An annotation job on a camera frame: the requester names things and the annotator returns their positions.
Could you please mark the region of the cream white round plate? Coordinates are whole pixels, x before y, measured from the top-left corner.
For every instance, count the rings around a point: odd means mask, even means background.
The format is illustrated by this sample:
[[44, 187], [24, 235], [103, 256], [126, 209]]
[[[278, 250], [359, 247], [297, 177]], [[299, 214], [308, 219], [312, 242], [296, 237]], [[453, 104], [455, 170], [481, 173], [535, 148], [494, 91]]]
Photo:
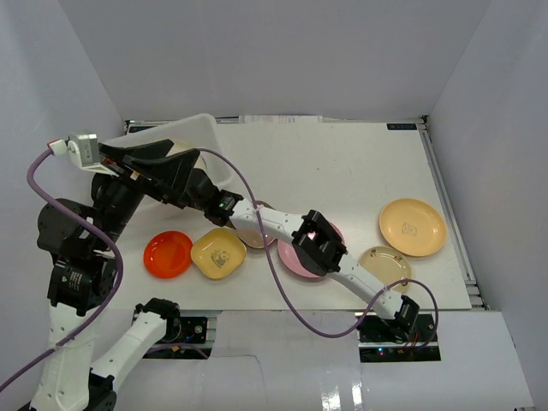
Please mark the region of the cream white round plate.
[[[194, 146], [190, 143], [184, 141], [184, 140], [178, 140], [178, 139], [171, 139], [173, 146], [170, 148], [170, 151], [168, 152], [167, 156], [173, 156], [180, 152], [185, 152], [191, 149], [194, 149]], [[203, 158], [203, 155], [200, 154], [196, 163], [194, 164], [195, 169], [207, 171], [207, 165], [206, 161]]]

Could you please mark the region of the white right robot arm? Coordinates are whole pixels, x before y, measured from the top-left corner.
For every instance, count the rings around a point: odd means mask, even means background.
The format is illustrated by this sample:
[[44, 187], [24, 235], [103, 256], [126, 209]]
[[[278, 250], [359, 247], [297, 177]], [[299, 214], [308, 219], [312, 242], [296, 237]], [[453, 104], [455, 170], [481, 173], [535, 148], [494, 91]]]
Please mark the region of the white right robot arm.
[[187, 205], [223, 227], [263, 231], [293, 247], [301, 265], [318, 277], [340, 283], [384, 320], [388, 334], [407, 341], [418, 330], [419, 305], [406, 295], [388, 289], [348, 253], [342, 237], [315, 210], [289, 214], [258, 206], [239, 194], [217, 188], [203, 170], [192, 170], [184, 188]]

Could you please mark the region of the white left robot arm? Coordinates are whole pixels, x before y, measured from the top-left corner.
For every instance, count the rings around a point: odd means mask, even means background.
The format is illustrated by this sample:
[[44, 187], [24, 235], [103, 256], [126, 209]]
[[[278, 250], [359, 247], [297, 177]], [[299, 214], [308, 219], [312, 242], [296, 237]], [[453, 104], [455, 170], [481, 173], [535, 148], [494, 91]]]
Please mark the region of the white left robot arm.
[[[123, 380], [160, 342], [181, 332], [175, 302], [153, 298], [139, 304], [129, 329], [98, 360], [93, 359], [99, 321], [119, 290], [124, 263], [117, 240], [145, 197], [187, 206], [187, 185], [203, 172], [199, 151], [173, 153], [161, 140], [128, 148], [92, 143], [82, 151], [72, 140], [52, 141], [30, 165], [27, 183], [45, 201], [38, 217], [38, 247], [52, 259], [47, 292], [50, 341], [37, 357], [43, 367], [29, 410], [111, 410]], [[56, 199], [35, 174], [53, 156], [73, 154], [95, 170], [92, 204]]]

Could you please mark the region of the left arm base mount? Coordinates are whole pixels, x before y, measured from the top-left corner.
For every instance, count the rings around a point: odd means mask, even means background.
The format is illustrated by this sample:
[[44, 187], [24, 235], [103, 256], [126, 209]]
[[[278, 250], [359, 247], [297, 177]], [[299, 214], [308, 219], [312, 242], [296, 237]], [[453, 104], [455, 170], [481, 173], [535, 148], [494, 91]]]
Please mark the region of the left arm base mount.
[[147, 351], [144, 359], [206, 360], [211, 353], [207, 329], [207, 317], [181, 316], [166, 335]]

